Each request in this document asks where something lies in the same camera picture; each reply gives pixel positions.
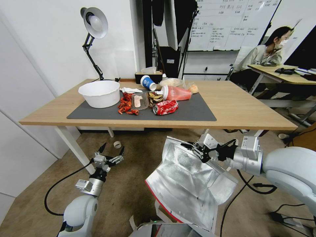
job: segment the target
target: coca-cola can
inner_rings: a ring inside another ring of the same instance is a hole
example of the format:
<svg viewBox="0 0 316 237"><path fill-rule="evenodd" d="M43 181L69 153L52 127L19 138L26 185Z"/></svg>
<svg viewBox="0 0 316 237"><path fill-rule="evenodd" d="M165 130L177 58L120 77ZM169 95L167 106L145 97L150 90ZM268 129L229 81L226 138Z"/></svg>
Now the coca-cola can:
<svg viewBox="0 0 316 237"><path fill-rule="evenodd" d="M177 101L165 100L153 106L152 110L156 115L172 114L179 108Z"/></svg>

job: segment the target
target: gray table mat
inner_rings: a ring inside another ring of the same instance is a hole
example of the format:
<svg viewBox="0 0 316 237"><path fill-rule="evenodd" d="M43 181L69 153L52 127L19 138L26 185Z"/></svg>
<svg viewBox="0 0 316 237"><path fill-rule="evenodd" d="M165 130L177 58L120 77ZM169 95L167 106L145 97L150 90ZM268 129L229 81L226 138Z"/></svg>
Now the gray table mat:
<svg viewBox="0 0 316 237"><path fill-rule="evenodd" d="M193 94L190 100L178 101L179 108L173 114L158 116L153 110L140 110L139 115L130 115L118 113L118 102L108 108L97 109L93 108L86 101L78 106L68 119L116 119L116 120L178 120L178 121L216 121L215 116L208 108L207 104L201 97L200 93Z"/></svg>

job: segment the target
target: brown carpet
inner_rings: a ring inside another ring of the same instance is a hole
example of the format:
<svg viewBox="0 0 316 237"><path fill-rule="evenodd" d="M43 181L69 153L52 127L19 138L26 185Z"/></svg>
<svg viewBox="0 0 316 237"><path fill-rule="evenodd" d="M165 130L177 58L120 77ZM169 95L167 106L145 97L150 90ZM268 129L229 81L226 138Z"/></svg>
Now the brown carpet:
<svg viewBox="0 0 316 237"><path fill-rule="evenodd" d="M132 229L129 218L134 215L135 223L141 224L158 220L154 209L154 197L144 180L161 162L161 155L166 136L185 141L195 141L202 130L173 129L151 130L144 132L117 131L111 138L107 133L83 133L78 143L89 158L104 143L108 142L103 154L115 156L119 153L113 147L114 141L125 145L124 161L113 167L107 176L99 197L99 209L94 219L94 237L126 237ZM240 132L228 134L222 130L209 132L220 142L236 137L240 141ZM260 138L264 154L284 146L275 132L268 132ZM62 177L82 167L71 151L57 160L14 201L0 227L0 236L56 236L63 218L50 215L43 204L44 196L51 185ZM240 182L234 195L241 189L243 182L235 170L230 171ZM54 212L63 213L66 206L77 196L82 195L75 188L78 179L88 179L86 170L82 170L57 185L48 198L48 206ZM267 183L264 178L255 177L253 182ZM283 203L298 204L292 196L277 190L271 195L259 195L245 188L231 205L225 219L223 236L301 236L281 224L269 219L266 213L274 211ZM218 211L216 234L219 235L222 215L227 203ZM284 207L283 214L311 218L306 206Z"/></svg>

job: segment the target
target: desk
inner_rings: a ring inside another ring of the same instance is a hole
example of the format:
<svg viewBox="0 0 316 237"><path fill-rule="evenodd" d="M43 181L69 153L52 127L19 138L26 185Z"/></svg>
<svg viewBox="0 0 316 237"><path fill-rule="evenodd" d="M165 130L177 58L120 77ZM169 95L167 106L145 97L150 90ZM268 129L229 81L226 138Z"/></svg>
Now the desk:
<svg viewBox="0 0 316 237"><path fill-rule="evenodd" d="M217 121L160 121L157 120L102 120L67 119L84 98L78 88L87 79L58 98L47 103L20 121L22 125L55 126L57 133L66 142L83 165L89 162L66 126L104 126L141 128L203 128L203 129L255 129L255 130L294 130L297 126L270 109L259 100L230 81L197 81L200 94L215 115ZM143 89L135 82L120 82L121 87Z"/></svg>
<svg viewBox="0 0 316 237"><path fill-rule="evenodd" d="M260 73L255 84L252 86L249 94L253 94L259 83L289 83L296 85L316 85L316 81L309 81L300 75L294 73L292 75L276 73L275 70L279 68L297 68L296 66L280 65L280 66L262 66L262 65L248 65L253 71ZM308 111L303 118L298 117L295 114L291 114L291 117L310 126L305 120L316 111L316 101L291 101L291 100L260 100L269 107L305 107L312 108Z"/></svg>
<svg viewBox="0 0 316 237"><path fill-rule="evenodd" d="M254 90L257 88L259 83L290 83L290 84L297 84L297 85L316 85L316 81L309 81L305 78L301 77L299 74L292 74L292 75L286 75L286 74L280 74L276 73L275 70L279 68L297 68L296 66L289 66L289 65L280 65L280 66L262 66L262 65L256 65L251 64L248 65L253 71L260 73L260 76L258 77L256 83L251 88L249 94L253 94ZM274 82L271 80L269 81L262 81L264 77L268 79L274 80Z"/></svg>

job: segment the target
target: tissue box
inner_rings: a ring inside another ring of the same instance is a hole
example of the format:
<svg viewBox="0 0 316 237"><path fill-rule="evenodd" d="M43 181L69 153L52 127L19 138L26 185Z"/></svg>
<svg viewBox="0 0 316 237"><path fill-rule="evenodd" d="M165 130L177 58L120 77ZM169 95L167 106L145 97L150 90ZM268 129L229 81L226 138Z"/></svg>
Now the tissue box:
<svg viewBox="0 0 316 237"><path fill-rule="evenodd" d="M136 79L137 84L141 83L141 78L143 77L143 75L148 75L156 84L158 84L162 80L162 73L160 71L156 71L156 73L147 73L147 74L137 72L135 73L135 79Z"/></svg>

